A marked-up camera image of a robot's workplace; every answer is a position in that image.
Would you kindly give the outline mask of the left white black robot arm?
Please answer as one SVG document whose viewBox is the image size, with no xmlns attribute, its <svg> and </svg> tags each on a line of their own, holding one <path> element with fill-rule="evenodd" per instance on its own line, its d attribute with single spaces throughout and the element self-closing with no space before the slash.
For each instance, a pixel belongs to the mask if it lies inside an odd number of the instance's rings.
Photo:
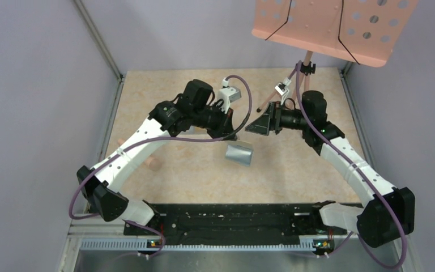
<svg viewBox="0 0 435 272">
<path fill-rule="evenodd" d="M 159 227 L 157 213 L 145 201 L 129 201 L 120 193 L 123 183 L 158 148 L 192 127 L 204 129 L 212 139 L 235 140 L 231 103 L 241 92 L 227 80 L 218 92 L 206 82 L 189 81 L 173 100 L 162 101 L 141 126 L 103 161 L 79 168 L 76 175 L 88 203 L 106 222 L 132 220 L 145 234 Z"/>
</svg>

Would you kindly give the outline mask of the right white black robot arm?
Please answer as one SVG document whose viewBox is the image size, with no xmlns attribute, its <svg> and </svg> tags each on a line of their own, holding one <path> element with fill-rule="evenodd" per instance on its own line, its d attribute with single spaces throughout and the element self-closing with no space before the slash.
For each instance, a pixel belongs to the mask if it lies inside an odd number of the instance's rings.
<svg viewBox="0 0 435 272">
<path fill-rule="evenodd" d="M 300 130 L 306 144 L 328 161 L 357 194 L 362 207 L 334 201 L 318 202 L 309 218 L 316 233 L 338 227 L 358 234 L 366 245 L 377 248 L 408 235 L 415 228 L 415 195 L 381 177 L 350 145 L 344 133 L 327 119 L 323 93 L 305 91 L 302 107 L 289 109 L 270 102 L 266 111 L 245 131 L 268 136 L 282 129 Z"/>
</svg>

